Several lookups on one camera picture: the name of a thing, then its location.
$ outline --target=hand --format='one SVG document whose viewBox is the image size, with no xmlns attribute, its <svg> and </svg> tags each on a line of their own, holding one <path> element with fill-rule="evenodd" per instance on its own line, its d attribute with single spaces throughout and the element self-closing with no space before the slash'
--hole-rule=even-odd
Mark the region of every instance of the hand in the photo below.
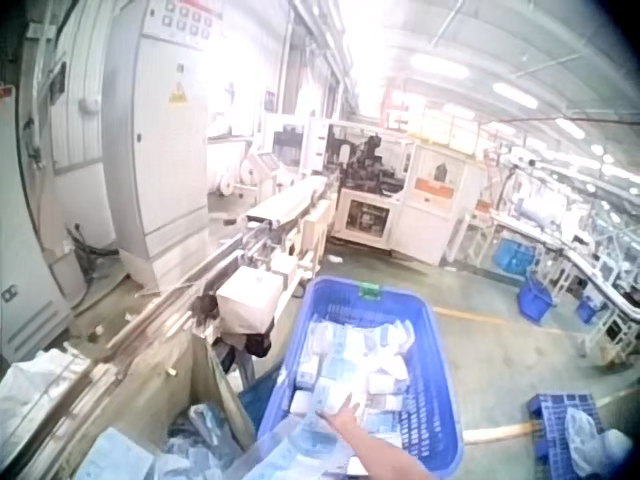
<svg viewBox="0 0 640 480">
<path fill-rule="evenodd" d="M 351 398 L 351 394 L 347 395 L 347 398 L 345 398 L 342 406 L 338 409 L 336 414 L 332 415 L 326 412 L 318 412 L 318 416 L 341 435 L 345 431 L 358 426 L 356 412 L 358 411 L 358 408 L 360 408 L 360 404 L 355 403 L 354 405 L 351 405 Z"/>
</svg>

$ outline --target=yellow warning sticker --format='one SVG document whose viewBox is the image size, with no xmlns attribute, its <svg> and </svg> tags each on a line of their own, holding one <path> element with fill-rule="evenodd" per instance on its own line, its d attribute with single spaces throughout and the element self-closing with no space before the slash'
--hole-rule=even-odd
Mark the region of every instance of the yellow warning sticker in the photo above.
<svg viewBox="0 0 640 480">
<path fill-rule="evenodd" d="M 176 88 L 169 95 L 169 103 L 187 103 L 187 95 L 180 82 L 176 83 Z"/>
</svg>

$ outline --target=blue plastic bin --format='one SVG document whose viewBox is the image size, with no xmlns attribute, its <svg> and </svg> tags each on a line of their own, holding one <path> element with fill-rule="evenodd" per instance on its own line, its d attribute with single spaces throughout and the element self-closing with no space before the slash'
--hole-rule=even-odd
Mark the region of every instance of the blue plastic bin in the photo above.
<svg viewBox="0 0 640 480">
<path fill-rule="evenodd" d="M 452 475 L 462 459 L 463 441 L 431 308 L 412 293 L 341 278 L 319 277 L 307 289 L 258 438 L 288 415 L 300 354 L 315 315 L 363 328 L 393 323 L 396 319 L 412 323 L 416 341 L 405 361 L 411 377 L 407 395 L 415 401 L 400 414 L 403 448 L 438 477 Z"/>
<path fill-rule="evenodd" d="M 503 238 L 492 258 L 504 272 L 524 277 L 535 259 L 535 248 Z"/>
<path fill-rule="evenodd" d="M 552 305 L 553 299 L 549 290 L 534 275 L 527 275 L 518 292 L 518 308 L 522 316 L 539 324 Z"/>
<path fill-rule="evenodd" d="M 589 296 L 583 297 L 576 307 L 576 313 L 578 314 L 578 317 L 580 317 L 582 323 L 585 323 L 587 325 L 591 323 L 593 317 L 596 316 L 597 312 L 598 310 L 596 310 L 596 307 L 593 306 L 591 298 Z"/>
<path fill-rule="evenodd" d="M 576 408 L 589 415 L 602 433 L 602 422 L 593 397 L 588 393 L 539 393 L 527 404 L 531 416 L 541 421 L 534 432 L 534 453 L 552 480 L 578 480 L 566 437 L 567 409 Z"/>
</svg>

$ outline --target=control panel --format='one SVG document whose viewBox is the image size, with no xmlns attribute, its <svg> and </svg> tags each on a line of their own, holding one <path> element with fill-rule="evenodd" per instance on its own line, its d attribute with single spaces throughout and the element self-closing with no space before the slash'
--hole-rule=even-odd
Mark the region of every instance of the control panel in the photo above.
<svg viewBox="0 0 640 480">
<path fill-rule="evenodd" d="M 143 33 L 202 50 L 221 25 L 221 0 L 151 0 Z"/>
</svg>

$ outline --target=green tag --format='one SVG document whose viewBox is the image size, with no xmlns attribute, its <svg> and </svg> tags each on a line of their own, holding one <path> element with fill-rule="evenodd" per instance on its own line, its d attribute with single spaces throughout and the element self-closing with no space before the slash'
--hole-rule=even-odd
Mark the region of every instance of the green tag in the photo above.
<svg viewBox="0 0 640 480">
<path fill-rule="evenodd" d="M 360 282 L 360 296 L 369 300 L 380 300 L 380 285 Z"/>
</svg>

